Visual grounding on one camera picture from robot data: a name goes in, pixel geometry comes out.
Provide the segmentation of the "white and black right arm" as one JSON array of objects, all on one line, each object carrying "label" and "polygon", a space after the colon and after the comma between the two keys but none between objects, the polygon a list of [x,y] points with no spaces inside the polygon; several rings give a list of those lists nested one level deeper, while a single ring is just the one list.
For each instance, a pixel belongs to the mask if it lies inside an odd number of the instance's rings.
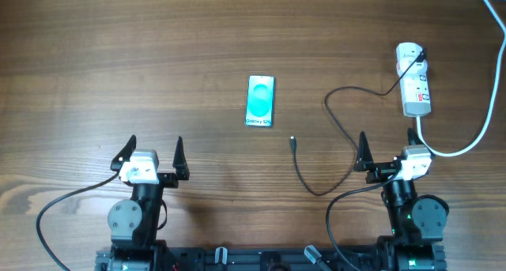
[{"label": "white and black right arm", "polygon": [[365,132],[360,133],[354,171],[365,171],[367,184],[383,188],[381,198],[387,209],[391,235],[376,243],[375,270],[447,269],[444,248],[439,244],[449,215],[449,205],[435,195],[419,195],[415,181],[429,172],[430,150],[408,130],[408,142],[390,162],[375,162]]}]

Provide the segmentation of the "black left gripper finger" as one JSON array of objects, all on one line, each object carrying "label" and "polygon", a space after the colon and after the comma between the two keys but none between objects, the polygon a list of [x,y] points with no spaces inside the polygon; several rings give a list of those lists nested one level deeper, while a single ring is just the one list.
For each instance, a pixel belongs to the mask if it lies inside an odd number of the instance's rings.
[{"label": "black left gripper finger", "polygon": [[136,149],[136,145],[137,145],[137,138],[134,134],[132,134],[129,141],[112,159],[110,169],[112,171],[120,171],[123,164],[130,160],[132,153]]},{"label": "black left gripper finger", "polygon": [[172,166],[176,170],[176,177],[178,180],[188,180],[190,178],[190,171],[184,154],[183,138],[181,136],[179,136],[176,144]]}]

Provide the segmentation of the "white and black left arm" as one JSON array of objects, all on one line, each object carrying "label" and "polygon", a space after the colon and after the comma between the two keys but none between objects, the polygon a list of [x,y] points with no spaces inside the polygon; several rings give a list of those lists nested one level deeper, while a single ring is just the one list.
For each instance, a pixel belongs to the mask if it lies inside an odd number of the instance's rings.
[{"label": "white and black left arm", "polygon": [[166,225],[159,221],[160,211],[167,209],[164,189],[176,189],[190,177],[183,139],[176,143],[174,172],[159,172],[157,151],[137,149],[136,144],[133,135],[111,161],[111,170],[133,190],[129,199],[115,203],[108,213],[111,249],[96,255],[95,269],[177,270],[178,260],[167,243],[157,239],[157,232]]}]

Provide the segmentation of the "white power strip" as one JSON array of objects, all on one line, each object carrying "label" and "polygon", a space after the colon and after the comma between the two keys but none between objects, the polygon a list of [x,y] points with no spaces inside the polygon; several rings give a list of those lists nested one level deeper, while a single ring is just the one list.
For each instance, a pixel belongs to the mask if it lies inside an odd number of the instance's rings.
[{"label": "white power strip", "polygon": [[[400,43],[396,47],[397,62],[406,57],[414,57],[415,62],[426,61],[426,49],[416,43]],[[427,73],[408,76],[403,74],[400,77],[400,92],[403,114],[406,117],[416,118],[431,112]]]}]

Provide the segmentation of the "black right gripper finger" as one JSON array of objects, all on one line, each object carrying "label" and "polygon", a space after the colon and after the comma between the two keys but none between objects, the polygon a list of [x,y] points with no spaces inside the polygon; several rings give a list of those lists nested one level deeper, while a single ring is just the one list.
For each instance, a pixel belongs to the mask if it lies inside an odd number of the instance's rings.
[{"label": "black right gripper finger", "polygon": [[359,135],[359,145],[357,149],[357,164],[373,164],[374,160],[369,148],[366,133],[361,131]]},{"label": "black right gripper finger", "polygon": [[413,128],[407,130],[407,138],[409,145],[406,147],[406,158],[430,158],[434,159],[436,155],[428,149],[421,139],[418,137],[416,131]]}]

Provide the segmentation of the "teal screen smartphone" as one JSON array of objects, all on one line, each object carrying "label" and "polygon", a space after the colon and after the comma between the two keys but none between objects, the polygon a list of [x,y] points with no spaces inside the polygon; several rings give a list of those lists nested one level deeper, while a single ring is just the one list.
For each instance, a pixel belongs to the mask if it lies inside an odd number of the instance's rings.
[{"label": "teal screen smartphone", "polygon": [[275,79],[272,76],[251,75],[247,83],[245,109],[246,126],[272,127]]}]

